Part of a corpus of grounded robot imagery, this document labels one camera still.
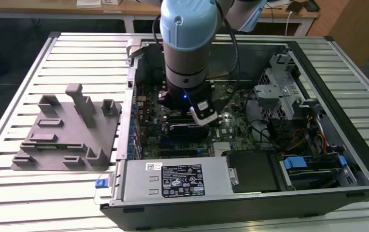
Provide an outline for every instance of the blue tab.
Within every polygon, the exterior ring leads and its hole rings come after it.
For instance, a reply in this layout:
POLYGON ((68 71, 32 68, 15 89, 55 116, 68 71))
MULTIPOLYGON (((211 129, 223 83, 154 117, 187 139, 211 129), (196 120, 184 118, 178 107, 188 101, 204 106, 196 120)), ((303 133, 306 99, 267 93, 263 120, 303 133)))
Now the blue tab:
POLYGON ((258 3, 257 9, 253 11, 253 14, 250 15, 250 17, 246 20, 245 24, 239 28, 239 31, 251 32, 254 30, 258 19, 259 19, 261 14, 262 14, 265 4, 266 4, 266 0, 261 0, 261 2, 258 3))
POLYGON ((95 188, 96 189, 108 188, 108 179, 96 179, 95 180, 95 188))
POLYGON ((283 160, 285 168, 291 169, 291 168, 306 168, 307 164, 303 159, 303 157, 294 156, 294 157, 287 157, 283 160))
POLYGON ((341 163, 342 167, 345 167, 346 164, 347 164, 346 159, 345 159, 343 156, 339 156, 339 163, 341 163))

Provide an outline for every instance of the gray plastic holder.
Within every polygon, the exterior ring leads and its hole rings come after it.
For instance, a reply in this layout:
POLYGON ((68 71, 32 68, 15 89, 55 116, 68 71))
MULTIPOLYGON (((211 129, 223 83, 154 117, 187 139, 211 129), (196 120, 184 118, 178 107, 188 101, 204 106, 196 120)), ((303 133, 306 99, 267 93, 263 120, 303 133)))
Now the gray plastic holder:
POLYGON ((11 169, 107 170, 122 105, 114 100, 92 102, 82 89, 80 84, 67 85, 66 94, 74 102, 59 102, 55 95, 43 95, 40 113, 11 169))

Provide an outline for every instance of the power supply label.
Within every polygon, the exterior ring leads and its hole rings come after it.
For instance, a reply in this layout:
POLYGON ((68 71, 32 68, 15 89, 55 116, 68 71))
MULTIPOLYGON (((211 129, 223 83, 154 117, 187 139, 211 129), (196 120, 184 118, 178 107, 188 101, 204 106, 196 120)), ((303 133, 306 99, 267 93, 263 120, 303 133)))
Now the power supply label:
POLYGON ((194 197, 204 195, 202 165, 162 167, 162 196, 194 197))

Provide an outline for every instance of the blue drive latch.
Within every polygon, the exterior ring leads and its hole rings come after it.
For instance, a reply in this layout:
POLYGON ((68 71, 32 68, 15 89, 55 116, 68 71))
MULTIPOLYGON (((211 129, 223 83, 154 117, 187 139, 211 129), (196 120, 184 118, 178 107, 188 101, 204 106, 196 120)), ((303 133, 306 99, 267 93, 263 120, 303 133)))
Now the blue drive latch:
POLYGON ((303 159, 303 157, 294 156, 294 157, 287 157, 283 160, 285 168, 291 169, 291 168, 306 168, 307 164, 303 159))
POLYGON ((342 165, 342 167, 345 167, 347 165, 346 159, 343 156, 339 156, 339 163, 342 165))
POLYGON ((96 179, 95 180, 95 188, 96 189, 108 188, 108 178, 106 178, 106 179, 96 179))

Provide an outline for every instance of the red wire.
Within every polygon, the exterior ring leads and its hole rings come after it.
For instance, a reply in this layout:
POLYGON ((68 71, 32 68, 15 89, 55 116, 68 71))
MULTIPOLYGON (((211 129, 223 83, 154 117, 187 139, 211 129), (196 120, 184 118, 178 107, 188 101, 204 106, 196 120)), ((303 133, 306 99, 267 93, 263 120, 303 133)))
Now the red wire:
POLYGON ((295 141, 295 133, 297 133, 298 131, 302 131, 302 130, 305 130, 305 129, 301 128, 301 129, 297 129, 297 130, 294 131, 294 133, 293 133, 293 142, 295 141))
POLYGON ((327 152, 326 152, 326 143, 327 143, 327 141, 326 141, 325 135, 322 135, 322 137, 323 137, 323 150, 325 150, 325 154, 327 154, 327 152))

